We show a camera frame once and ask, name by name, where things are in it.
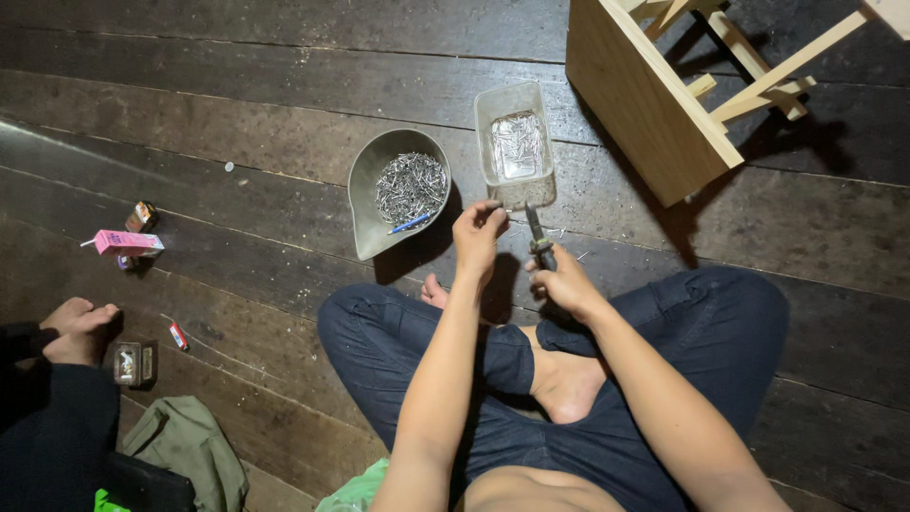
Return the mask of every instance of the pink juice box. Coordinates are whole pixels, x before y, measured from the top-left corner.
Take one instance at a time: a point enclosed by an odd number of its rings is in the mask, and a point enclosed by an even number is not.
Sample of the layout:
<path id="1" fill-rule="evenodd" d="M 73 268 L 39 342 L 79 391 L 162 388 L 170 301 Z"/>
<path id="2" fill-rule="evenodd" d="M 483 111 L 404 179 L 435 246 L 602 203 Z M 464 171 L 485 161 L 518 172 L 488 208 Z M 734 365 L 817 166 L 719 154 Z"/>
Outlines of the pink juice box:
<path id="1" fill-rule="evenodd" d="M 94 242 L 98 254 L 103 256 L 157 256 L 165 249 L 155 235 L 128 231 L 101 230 Z"/>

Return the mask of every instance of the pile of nails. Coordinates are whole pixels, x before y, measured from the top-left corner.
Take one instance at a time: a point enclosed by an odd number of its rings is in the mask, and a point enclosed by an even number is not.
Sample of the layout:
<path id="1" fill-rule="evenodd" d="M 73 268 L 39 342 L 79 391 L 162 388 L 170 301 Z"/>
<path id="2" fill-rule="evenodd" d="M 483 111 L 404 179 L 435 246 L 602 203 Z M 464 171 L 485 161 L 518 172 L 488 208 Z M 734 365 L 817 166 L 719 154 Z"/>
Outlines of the pile of nails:
<path id="1" fill-rule="evenodd" d="M 497 118 L 491 130 L 493 169 L 500 179 L 524 178 L 541 172 L 541 124 L 532 111 Z"/>
<path id="2" fill-rule="evenodd" d="M 376 183 L 376 208 L 382 219 L 400 226 L 424 213 L 433 215 L 446 196 L 446 172 L 436 159 L 422 153 L 403 153 L 389 162 Z M 413 230 L 430 219 L 409 227 Z"/>

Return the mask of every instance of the wooden floor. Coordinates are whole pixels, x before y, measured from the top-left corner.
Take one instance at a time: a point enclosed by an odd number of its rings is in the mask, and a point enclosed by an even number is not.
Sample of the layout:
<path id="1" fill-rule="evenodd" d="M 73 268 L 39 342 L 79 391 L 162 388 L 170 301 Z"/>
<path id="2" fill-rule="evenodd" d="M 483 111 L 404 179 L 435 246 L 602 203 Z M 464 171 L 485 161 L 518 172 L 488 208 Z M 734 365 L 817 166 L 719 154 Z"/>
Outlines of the wooden floor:
<path id="1" fill-rule="evenodd" d="M 753 0 L 728 15 L 776 64 L 856 4 Z M 746 164 L 663 210 L 566 81 L 568 7 L 7 0 L 0 320 L 73 295 L 119 304 L 124 337 L 159 340 L 161 359 L 151 392 L 124 392 L 121 430 L 159 396 L 194 394 L 248 468 L 249 510 L 311 509 L 386 455 L 319 345 L 320 303 L 353 282 L 413 294 L 435 271 L 451 283 L 450 221 L 486 197 L 472 101 L 538 80 L 559 191 L 541 219 L 588 252 L 601 290 L 696 265 L 763 271 L 793 307 L 748 438 L 763 470 L 796 510 L 910 509 L 910 46 L 864 26 L 809 66 L 811 115 L 730 126 Z M 716 77 L 709 106 L 743 87 L 703 20 L 687 16 L 658 46 L 685 81 Z M 450 208 L 357 261 L 349 166 L 400 127 L 444 147 Z M 162 210 L 167 247 L 141 276 L 77 244 L 122 226 L 137 200 Z M 527 242 L 500 242 L 491 320 L 538 318 L 518 270 Z M 173 321 L 189 353 L 170 341 Z"/>

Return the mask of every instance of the metal bowl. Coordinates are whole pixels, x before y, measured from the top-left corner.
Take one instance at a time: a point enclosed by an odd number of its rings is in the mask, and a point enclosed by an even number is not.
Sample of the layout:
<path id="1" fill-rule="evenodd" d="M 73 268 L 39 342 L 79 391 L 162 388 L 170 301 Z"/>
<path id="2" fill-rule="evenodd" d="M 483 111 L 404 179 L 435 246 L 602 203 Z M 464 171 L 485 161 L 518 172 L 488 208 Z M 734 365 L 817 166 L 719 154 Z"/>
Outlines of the metal bowl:
<path id="1" fill-rule="evenodd" d="M 382 170 L 401 153 L 424 153 L 435 158 L 446 173 L 446 195 L 442 207 L 416 230 L 399 231 L 389 235 L 394 227 L 387 223 L 376 208 L 376 182 Z M 396 243 L 425 230 L 439 217 L 452 189 L 449 161 L 433 137 L 416 129 L 393 129 L 371 140 L 354 159 L 348 176 L 348 200 L 354 218 L 354 242 L 357 257 L 369 260 Z"/>

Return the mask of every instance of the clear plastic container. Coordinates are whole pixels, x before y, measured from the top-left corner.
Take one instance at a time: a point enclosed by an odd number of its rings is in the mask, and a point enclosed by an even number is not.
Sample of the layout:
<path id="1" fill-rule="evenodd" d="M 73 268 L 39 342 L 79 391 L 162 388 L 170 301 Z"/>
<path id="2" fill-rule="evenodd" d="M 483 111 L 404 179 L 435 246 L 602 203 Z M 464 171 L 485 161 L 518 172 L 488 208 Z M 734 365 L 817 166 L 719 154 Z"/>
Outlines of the clear plastic container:
<path id="1" fill-rule="evenodd" d="M 508 177 L 496 172 L 493 149 L 493 121 L 509 114 L 530 111 L 537 118 L 541 132 L 541 166 L 530 175 Z M 499 87 L 477 95 L 474 99 L 474 121 L 480 147 L 480 168 L 491 198 L 502 200 L 506 208 L 515 210 L 526 204 L 549 204 L 555 200 L 553 152 L 547 113 L 543 106 L 543 91 L 537 82 L 522 82 Z"/>

